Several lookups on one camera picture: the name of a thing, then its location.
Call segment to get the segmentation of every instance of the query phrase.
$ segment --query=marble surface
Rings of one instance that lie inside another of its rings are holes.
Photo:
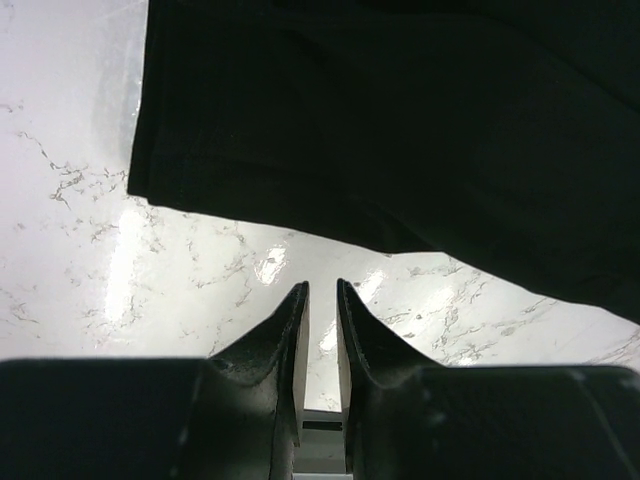
[[[449,365],[640,368],[640,328],[443,254],[384,256],[127,197],[146,2],[0,0],[0,358],[216,352],[311,282],[307,407],[337,410],[335,280]]]

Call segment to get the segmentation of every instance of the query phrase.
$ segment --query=white marble floor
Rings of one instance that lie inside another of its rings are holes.
[[[307,406],[337,410],[337,277],[450,365],[616,363],[640,328],[442,254],[387,257],[125,194],[146,2],[0,0],[0,358],[202,356],[311,282]]]

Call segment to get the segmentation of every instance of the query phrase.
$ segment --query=black garment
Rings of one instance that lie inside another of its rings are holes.
[[[640,322],[639,112],[637,0],[152,0],[129,192]]]

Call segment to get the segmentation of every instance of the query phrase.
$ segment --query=black fabric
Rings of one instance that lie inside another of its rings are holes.
[[[637,0],[152,0],[129,192],[640,321]]]

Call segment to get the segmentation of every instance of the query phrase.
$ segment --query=black clamp jaw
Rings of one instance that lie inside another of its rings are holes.
[[[336,430],[355,480],[640,479],[632,371],[445,368],[337,290]],[[322,423],[303,424],[308,299],[296,285],[209,359],[3,363],[0,478],[291,479],[304,425]]]

